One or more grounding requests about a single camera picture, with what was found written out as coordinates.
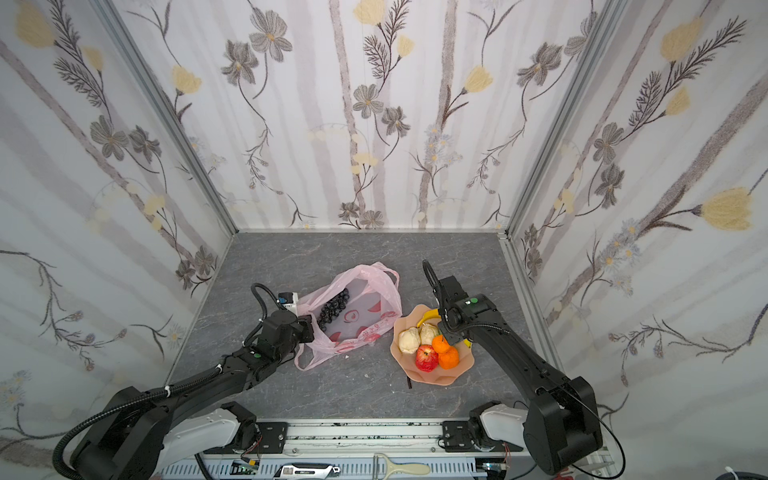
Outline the pink plastic bag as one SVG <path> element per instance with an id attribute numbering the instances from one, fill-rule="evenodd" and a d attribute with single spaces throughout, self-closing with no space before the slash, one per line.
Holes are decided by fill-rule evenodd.
<path id="1" fill-rule="evenodd" d="M 310 315 L 314 340 L 298 347 L 295 366 L 307 371 L 331 358 L 370 345 L 389 332 L 403 314 L 400 276 L 381 262 L 357 265 L 333 281 L 300 298 L 298 314 Z M 343 289 L 349 290 L 346 309 L 325 331 L 317 317 L 322 306 Z"/>

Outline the peach plastic bowl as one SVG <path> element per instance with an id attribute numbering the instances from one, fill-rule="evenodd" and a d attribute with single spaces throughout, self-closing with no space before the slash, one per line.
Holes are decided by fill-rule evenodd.
<path id="1" fill-rule="evenodd" d="M 418 327 L 419 322 L 429 311 L 430 308 L 426 305 L 417 305 L 410 314 L 398 319 L 395 322 L 393 330 L 394 338 L 390 347 L 390 352 L 395 361 L 410 380 L 430 385 L 449 386 L 453 384 L 461 375 L 467 373 L 475 364 L 475 358 L 468 341 L 462 341 L 456 345 L 458 352 L 458 362 L 455 367 L 446 370 L 437 364 L 436 368 L 430 372 L 420 370 L 417 367 L 416 351 L 413 353 L 406 353 L 403 352 L 399 347 L 400 334 L 412 327 Z"/>

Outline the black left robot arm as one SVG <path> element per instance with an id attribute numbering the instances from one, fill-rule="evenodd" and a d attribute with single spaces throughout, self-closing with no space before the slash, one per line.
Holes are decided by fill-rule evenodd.
<path id="1" fill-rule="evenodd" d="M 52 466 L 67 479 L 148 479 L 170 451 L 166 436 L 199 411 L 257 386 L 288 362 L 297 347 L 314 340 L 312 317 L 277 297 L 269 313 L 254 283 L 251 293 L 261 321 L 236 351 L 201 373 L 146 391 L 127 387 L 105 408 L 66 432 L 52 453 Z"/>

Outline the red fake apple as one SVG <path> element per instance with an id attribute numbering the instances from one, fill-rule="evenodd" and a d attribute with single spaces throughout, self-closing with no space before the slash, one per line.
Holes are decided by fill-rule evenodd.
<path id="1" fill-rule="evenodd" d="M 439 366 L 439 354 L 431 345 L 420 345 L 415 353 L 414 364 L 421 372 L 432 372 Z"/>

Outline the yellow fake banana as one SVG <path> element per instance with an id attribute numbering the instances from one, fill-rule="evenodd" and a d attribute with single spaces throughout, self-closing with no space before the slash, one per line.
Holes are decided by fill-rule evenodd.
<path id="1" fill-rule="evenodd" d="M 432 310 L 428 310 L 427 312 L 425 312 L 423 314 L 422 318 L 417 322 L 416 327 L 420 328 L 422 325 L 427 323 L 428 320 L 432 320 L 432 319 L 438 319 L 438 320 L 441 319 L 441 315 L 440 315 L 438 309 L 432 309 Z M 472 348 L 472 342 L 471 341 L 464 340 L 463 342 L 464 342 L 464 344 L 468 348 L 470 348 L 470 349 Z"/>

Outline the beige fake bun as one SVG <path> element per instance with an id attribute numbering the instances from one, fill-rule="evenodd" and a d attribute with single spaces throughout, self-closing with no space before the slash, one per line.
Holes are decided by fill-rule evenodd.
<path id="1" fill-rule="evenodd" d="M 423 323 L 418 327 L 420 343 L 431 346 L 435 337 L 440 335 L 439 328 L 431 323 Z"/>
<path id="2" fill-rule="evenodd" d="M 403 354 L 415 354 L 421 346 L 420 331 L 417 327 L 410 327 L 401 331 L 398 335 L 398 348 Z"/>

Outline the orange fake tangerine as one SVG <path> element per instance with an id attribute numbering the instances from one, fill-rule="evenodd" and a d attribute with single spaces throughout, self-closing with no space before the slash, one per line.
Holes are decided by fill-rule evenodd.
<path id="1" fill-rule="evenodd" d="M 460 354 L 457 348 L 450 347 L 438 354 L 438 364 L 444 370 L 457 367 L 460 363 Z"/>

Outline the small orange fake fruit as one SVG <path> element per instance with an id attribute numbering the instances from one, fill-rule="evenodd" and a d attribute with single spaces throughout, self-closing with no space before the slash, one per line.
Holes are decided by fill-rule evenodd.
<path id="1" fill-rule="evenodd" d="M 452 345 L 445 339 L 443 335 L 437 335 L 432 339 L 432 348 L 438 355 L 446 354 L 452 349 Z"/>

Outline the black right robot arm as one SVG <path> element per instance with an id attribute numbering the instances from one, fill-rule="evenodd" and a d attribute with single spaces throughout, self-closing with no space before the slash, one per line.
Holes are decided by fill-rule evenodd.
<path id="1" fill-rule="evenodd" d="M 485 349 L 525 397 L 522 442 L 536 465 L 550 475 L 571 467 L 597 479 L 577 465 L 603 447 L 603 432 L 610 429 L 598 415 L 592 386 L 536 353 L 485 295 L 469 295 L 453 276 L 440 279 L 427 260 L 422 267 L 437 300 L 440 330 Z"/>

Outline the black grape bunch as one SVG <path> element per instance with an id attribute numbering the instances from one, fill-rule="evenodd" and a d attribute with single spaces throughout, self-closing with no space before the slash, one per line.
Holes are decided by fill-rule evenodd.
<path id="1" fill-rule="evenodd" d="M 322 306 L 317 317 L 318 325 L 322 331 L 325 331 L 343 313 L 349 298 L 349 290 L 345 288 Z"/>

